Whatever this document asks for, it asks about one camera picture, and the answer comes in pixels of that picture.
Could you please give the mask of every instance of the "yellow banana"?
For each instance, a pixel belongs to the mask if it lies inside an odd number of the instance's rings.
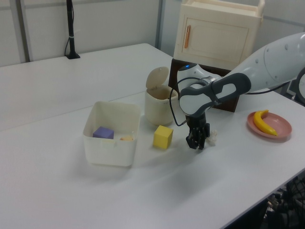
[[[276,130],[274,130],[271,126],[269,126],[267,123],[265,123],[262,119],[262,116],[268,112],[269,112],[268,110],[255,112],[254,117],[253,117],[254,124],[260,131],[262,131],[266,134],[269,134],[269,135],[277,136]]]

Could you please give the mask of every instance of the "black pole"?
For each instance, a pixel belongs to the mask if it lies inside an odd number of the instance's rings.
[[[69,28],[69,42],[70,42],[70,54],[67,55],[67,58],[71,60],[71,59],[80,58],[80,56],[75,52],[75,45],[74,45],[72,0],[67,0],[67,13],[68,13],[68,28]]]

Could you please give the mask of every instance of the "yellow block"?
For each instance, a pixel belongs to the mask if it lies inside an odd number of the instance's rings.
[[[173,129],[160,125],[153,135],[153,146],[167,149],[172,142]]]

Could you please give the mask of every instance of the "pink plate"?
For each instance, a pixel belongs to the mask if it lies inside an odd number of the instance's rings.
[[[288,137],[291,134],[292,127],[291,127],[290,123],[286,119],[282,118],[281,116],[278,116],[278,115],[270,113],[270,112],[265,114],[262,118],[265,123],[267,123],[269,126],[271,126],[272,128],[274,128],[276,130],[278,135],[275,136],[275,135],[265,134],[264,132],[260,131],[254,124],[254,122],[253,122],[254,113],[255,112],[252,112],[251,114],[248,115],[247,123],[248,123],[249,127],[254,132],[258,133],[259,135],[268,137],[268,138],[280,139],[280,138]]]

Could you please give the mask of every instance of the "purple block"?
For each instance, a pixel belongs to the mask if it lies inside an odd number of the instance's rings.
[[[114,131],[100,126],[94,133],[93,137],[113,139]]]

